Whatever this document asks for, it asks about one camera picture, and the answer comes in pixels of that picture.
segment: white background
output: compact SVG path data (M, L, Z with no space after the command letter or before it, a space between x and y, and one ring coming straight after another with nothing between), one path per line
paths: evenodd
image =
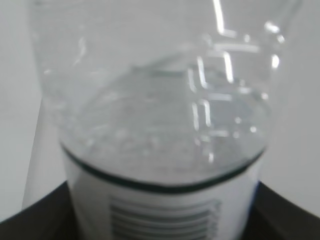
M273 190L318 216L319 9L319 0L305 0L293 28L296 38L285 52L279 72L281 78L292 82L291 90L264 156L261 178ZM0 33L1 221L51 192L65 175L55 129L42 108L37 124L41 96L23 0L0 0Z

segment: black base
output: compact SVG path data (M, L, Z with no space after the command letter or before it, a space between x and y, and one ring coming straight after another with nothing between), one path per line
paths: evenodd
M78 240L67 184L2 222L0 239ZM320 240L320 219L260 183L242 240Z

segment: dark green stripe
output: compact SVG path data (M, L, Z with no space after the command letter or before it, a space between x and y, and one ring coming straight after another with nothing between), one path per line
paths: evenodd
M228 172L227 174L224 174L220 177L214 177L211 179L208 179L206 181L202 181L196 184L185 184L185 185L173 185L173 186L164 186L161 184L154 184L154 183L144 183L133 179L126 179L123 177L115 176L109 173L102 172L101 170L98 170L87 163L84 163L82 160L74 156L70 151L68 151L64 146L62 146L63 151L66 153L66 155L69 157L70 160L72 160L75 164L77 164L80 168L82 168L84 171L94 175L95 177L113 183L115 185L119 185L122 187L130 188L130 189L136 189L141 190L144 192L152 192L152 193L160 193L160 194L186 194L186 193L192 193L195 191L203 190L209 187L212 187L214 185L223 183L225 181L228 181L232 178L235 178L236 176L244 173L252 164L254 164L264 153L264 149L257 154L255 157L253 157L251 160L247 161L247 163L235 170L232 170Z

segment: clear liquid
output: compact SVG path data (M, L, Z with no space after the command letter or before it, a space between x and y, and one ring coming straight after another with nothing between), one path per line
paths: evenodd
M133 68L102 89L77 116L73 135L84 139L80 157L106 173L192 184L260 153L269 118L266 96L244 81L165 60Z

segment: white wall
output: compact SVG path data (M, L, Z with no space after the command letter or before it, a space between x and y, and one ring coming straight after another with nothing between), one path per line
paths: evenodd
M0 0L0 222L19 212L41 94L24 0Z

